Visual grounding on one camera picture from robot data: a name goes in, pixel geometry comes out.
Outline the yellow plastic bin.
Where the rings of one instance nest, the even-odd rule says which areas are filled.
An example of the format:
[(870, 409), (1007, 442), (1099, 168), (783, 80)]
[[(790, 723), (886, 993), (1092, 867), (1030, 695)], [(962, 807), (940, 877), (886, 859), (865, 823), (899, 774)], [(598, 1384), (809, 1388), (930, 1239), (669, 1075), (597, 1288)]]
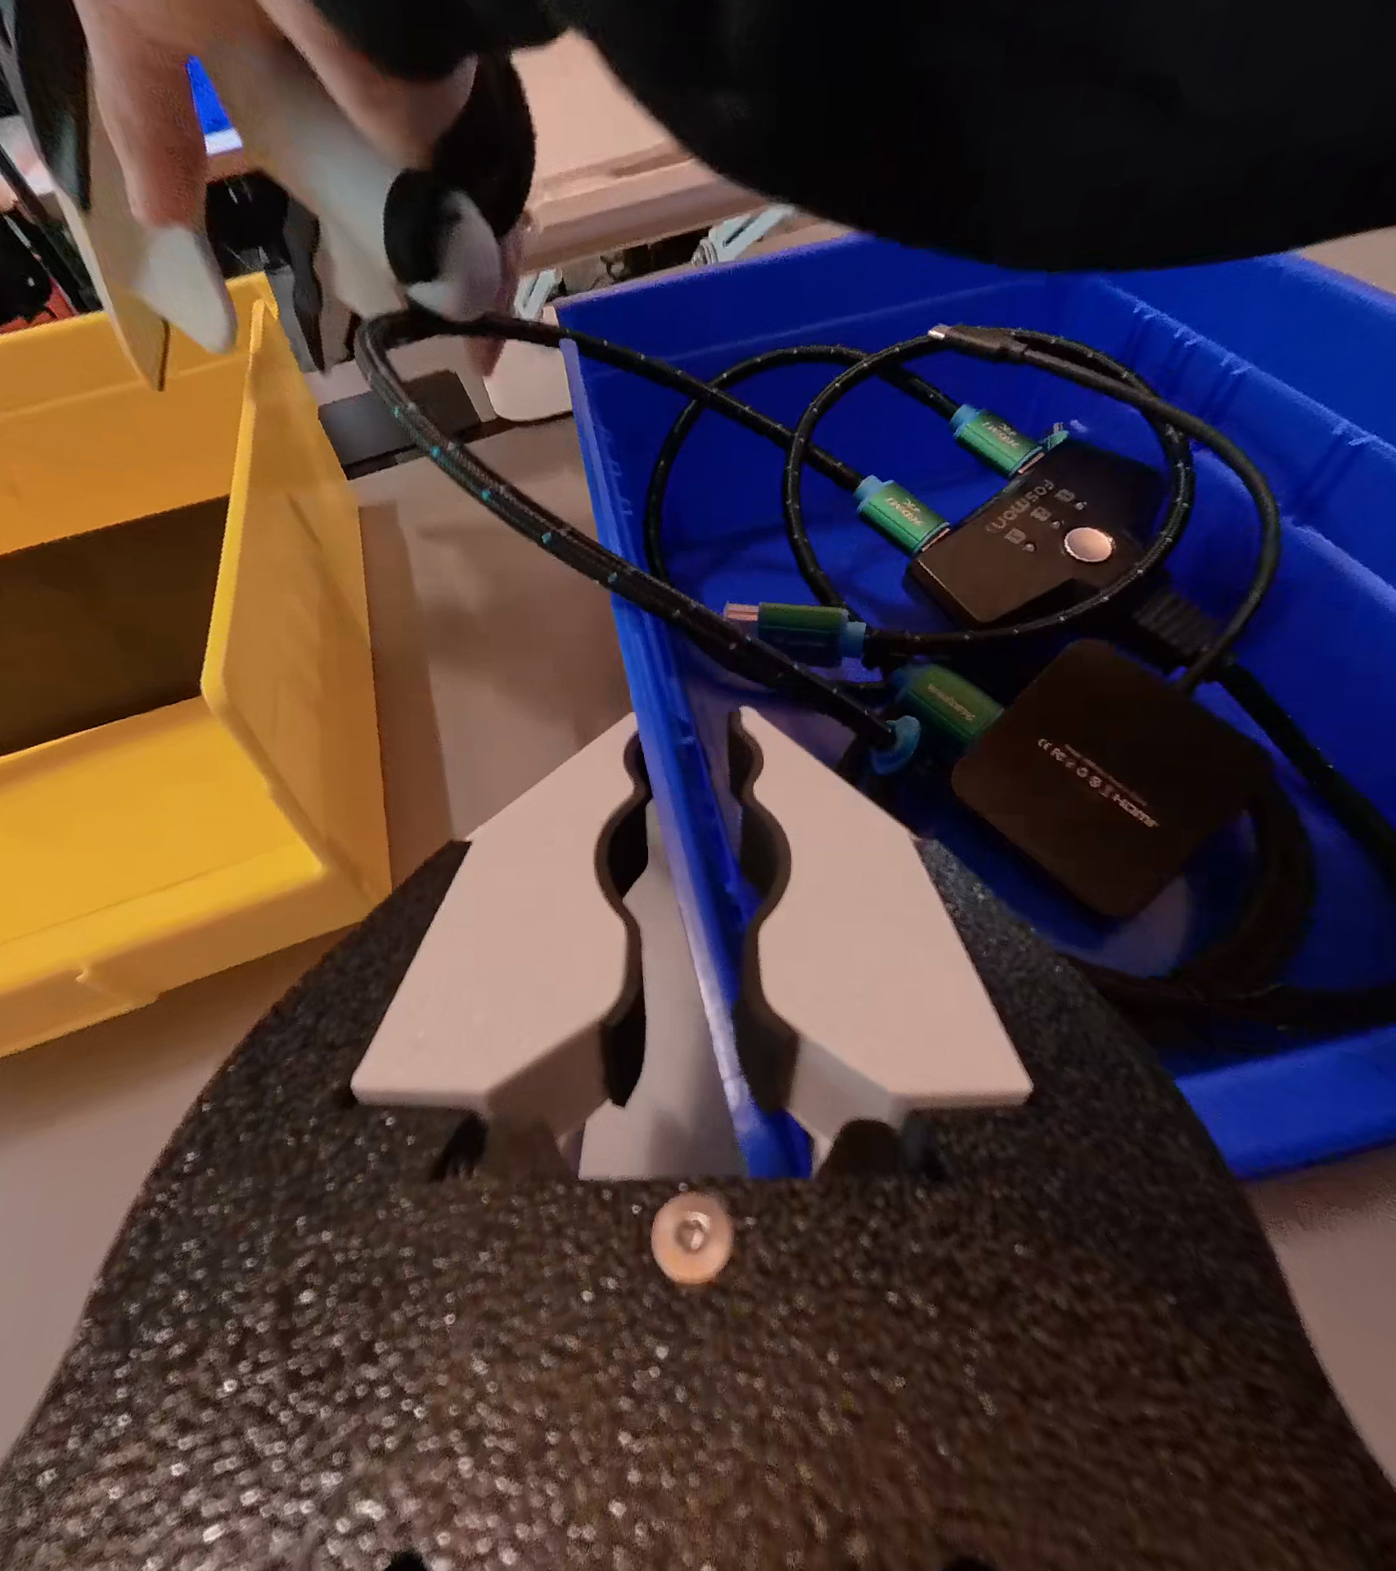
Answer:
[(160, 391), (0, 335), (0, 1057), (390, 890), (358, 507), (261, 276)]

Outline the blue plastic bin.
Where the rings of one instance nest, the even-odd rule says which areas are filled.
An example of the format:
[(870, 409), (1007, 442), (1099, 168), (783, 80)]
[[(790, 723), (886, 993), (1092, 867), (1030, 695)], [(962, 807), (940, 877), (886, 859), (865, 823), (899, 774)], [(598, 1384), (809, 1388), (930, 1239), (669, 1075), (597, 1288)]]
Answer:
[[(842, 239), (762, 258), (601, 288), (562, 304), (577, 332), (711, 378), (796, 344), (878, 350), (939, 322), (1034, 329), (1096, 347), (1233, 440), (1268, 479), (1282, 543), (1268, 599), (1236, 659), (1396, 828), (1396, 298), (1292, 257), (1120, 276), (1001, 272), (937, 254)], [(1022, 366), (932, 357), (919, 375), (958, 402), (1022, 430), (1066, 424), (1102, 448), (1160, 463), (1130, 409)], [(642, 556), (642, 506), (660, 442), (680, 407), (662, 388), (569, 362), (595, 522), (616, 553)], [(886, 384), (862, 386), (813, 435), (852, 470), (904, 484), (962, 519), (999, 481), (952, 442), (944, 422)], [(770, 442), (706, 416), (670, 473), (660, 533), (670, 579), (692, 599), (803, 602)], [(1207, 450), (1196, 452), (1189, 527), (1168, 558), (1173, 584), (1222, 620), (1253, 579), (1256, 514)], [(850, 496), (804, 476), (804, 525), (829, 579), (880, 627), (926, 627), (904, 561), (854, 512)], [(796, 1150), (780, 1118), (750, 1105), (731, 1010), (750, 907), (734, 844), (726, 718), (759, 694), (729, 682), (685, 638), (624, 602), (613, 610), (631, 702), (644, 733), (665, 848), (703, 1006), (731, 1082), (747, 1167), (785, 1175)], [(778, 705), (767, 717), (827, 764), (844, 730)], [(1396, 903), (1369, 859), (1289, 772), (1315, 848), (1312, 933), (1290, 982), (1349, 988), (1396, 975)], [(1248, 843), (1210, 841), (1186, 880), (1143, 913), (1110, 923), (1076, 907), (948, 795), (944, 779), (906, 797), (919, 833), (942, 838), (1042, 939), (1094, 964), (1164, 970), (1233, 915)], [(1205, 1031), (1161, 1059), (1230, 1168), (1245, 1180), (1307, 1168), (1396, 1142), (1396, 1024), (1287, 1036)]]

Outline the braided usb cable green plug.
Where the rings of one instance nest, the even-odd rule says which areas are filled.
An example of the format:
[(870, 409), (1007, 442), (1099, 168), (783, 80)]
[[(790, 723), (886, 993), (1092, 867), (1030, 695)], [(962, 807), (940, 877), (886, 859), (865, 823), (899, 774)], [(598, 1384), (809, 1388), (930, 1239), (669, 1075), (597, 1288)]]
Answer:
[(911, 658), (948, 658), (957, 654), (962, 646), (980, 641), (1052, 638), (1065, 628), (1078, 630), (1081, 627), (1096, 630), (1119, 610), (1135, 607), (1150, 596), (1160, 584), (1164, 561), (1178, 545), (1192, 509), (1196, 474), (1191, 438), (1179, 427), (1174, 412), (1156, 401), (1151, 389), (1135, 373), (1089, 345), (1030, 329), (1024, 330), (1022, 335), (1002, 332), (1001, 344), (1022, 350), (1027, 363), (1040, 362), (1040, 370), (1047, 376), (1063, 383), (1081, 383), (1083, 380), (1109, 383), (1109, 398), (1133, 409), (1155, 437), (1160, 466), (1146, 465), (1161, 476), (1164, 497), (1158, 506), (1158, 515), (1150, 527), (1137, 564), (1112, 587), (1056, 614), (1022, 620), (1016, 625), (962, 628), (922, 599), (924, 604), (944, 617), (944, 628), (929, 633), (880, 630), (857, 615), (831, 584), (806, 535), (801, 501), (803, 470), (813, 466), (849, 492), (857, 520), (894, 548), (904, 569), (924, 543), (981, 506), (978, 504), (958, 520), (944, 519), (934, 506), (921, 501), (908, 486), (870, 473), (854, 471), (839, 460), (831, 460), (816, 447), (818, 425), (844, 398), (865, 383), (883, 383), (899, 396), (942, 417), (950, 438), (973, 460), (1001, 478), (1001, 488), (993, 497), (1001, 492), (1007, 481), (1020, 476), (1034, 461), (1065, 440), (1076, 438), (1110, 452), (1107, 447), (1063, 429), (1055, 429), (1038, 438), (1030, 437), (1004, 420), (1001, 414), (976, 402), (962, 402), (922, 380), (912, 370), (916, 360), (940, 348), (980, 352), (983, 340), (984, 332), (980, 329), (940, 327), (935, 335), (906, 339), (868, 353), (839, 345), (808, 345), (800, 350), (768, 352), (736, 370), (736, 376), (744, 381), (790, 360), (801, 360), (834, 366), (839, 373), (808, 404), (791, 429), (790, 442), (785, 447), (780, 497), (785, 535), (798, 573), (811, 592), (811, 602), (731, 604), (726, 607), (728, 620), (757, 633), (765, 645), (791, 658), (800, 658), (808, 666), (827, 668), (849, 659), (863, 666), (894, 666)]

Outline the black usb hub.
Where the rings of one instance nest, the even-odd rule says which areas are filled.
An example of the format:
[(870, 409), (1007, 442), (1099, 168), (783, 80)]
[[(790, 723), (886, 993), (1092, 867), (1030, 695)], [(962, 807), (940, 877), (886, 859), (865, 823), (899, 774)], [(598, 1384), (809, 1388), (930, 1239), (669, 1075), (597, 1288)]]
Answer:
[(1128, 574), (1164, 496), (1155, 468), (1065, 440), (922, 543), (903, 584), (962, 628), (1055, 615)]

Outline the black square adapter box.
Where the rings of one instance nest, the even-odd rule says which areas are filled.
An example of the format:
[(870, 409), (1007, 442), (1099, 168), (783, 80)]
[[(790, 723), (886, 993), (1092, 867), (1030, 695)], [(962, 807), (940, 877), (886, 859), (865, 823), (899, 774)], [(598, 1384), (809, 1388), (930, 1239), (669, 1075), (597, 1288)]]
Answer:
[(1084, 638), (957, 759), (950, 790), (1088, 911), (1127, 920), (1271, 779), (1254, 741)]

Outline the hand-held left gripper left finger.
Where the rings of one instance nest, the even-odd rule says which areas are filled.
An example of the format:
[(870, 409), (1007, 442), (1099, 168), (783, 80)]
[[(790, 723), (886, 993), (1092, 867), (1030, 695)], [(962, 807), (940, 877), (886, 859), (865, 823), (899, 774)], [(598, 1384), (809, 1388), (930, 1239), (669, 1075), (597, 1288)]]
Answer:
[(451, 877), (349, 1078), (369, 1108), (459, 1114), (477, 1163), (577, 1173), (646, 1055), (651, 787), (626, 715), (446, 844)]

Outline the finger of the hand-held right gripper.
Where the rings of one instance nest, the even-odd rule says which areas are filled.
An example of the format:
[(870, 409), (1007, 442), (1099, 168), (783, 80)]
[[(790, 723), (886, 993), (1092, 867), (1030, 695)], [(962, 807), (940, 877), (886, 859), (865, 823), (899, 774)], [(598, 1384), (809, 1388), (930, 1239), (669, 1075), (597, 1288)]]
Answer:
[(209, 353), (235, 345), (235, 304), (204, 232), (142, 229), (142, 303)]
[(57, 185), (65, 229), (125, 362), (148, 391), (161, 393), (168, 376), (169, 327), (137, 291), (143, 263), (151, 258), (151, 234), (127, 204), (114, 155), (91, 152), (86, 162), (84, 198)]

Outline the person's right hand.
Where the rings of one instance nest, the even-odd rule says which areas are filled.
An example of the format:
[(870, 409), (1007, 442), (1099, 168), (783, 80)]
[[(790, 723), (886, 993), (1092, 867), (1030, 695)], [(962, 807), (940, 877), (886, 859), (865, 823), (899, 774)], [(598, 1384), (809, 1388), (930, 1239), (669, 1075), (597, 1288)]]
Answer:
[(76, 2), (97, 114), (127, 200), (150, 227), (204, 226), (207, 154), (187, 60), (245, 46), (299, 60), (397, 168), (420, 168), (472, 93), (474, 56), (443, 67), (376, 62), (323, 3)]

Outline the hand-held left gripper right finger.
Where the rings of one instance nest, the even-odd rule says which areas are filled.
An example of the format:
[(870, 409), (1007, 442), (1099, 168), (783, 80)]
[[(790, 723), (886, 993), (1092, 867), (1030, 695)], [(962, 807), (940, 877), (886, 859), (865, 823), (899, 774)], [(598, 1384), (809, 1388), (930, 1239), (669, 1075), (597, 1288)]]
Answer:
[(899, 1157), (914, 1118), (1022, 1106), (1030, 1073), (914, 836), (750, 707), (726, 771), (754, 895), (731, 1036), (757, 1106), (814, 1170)]

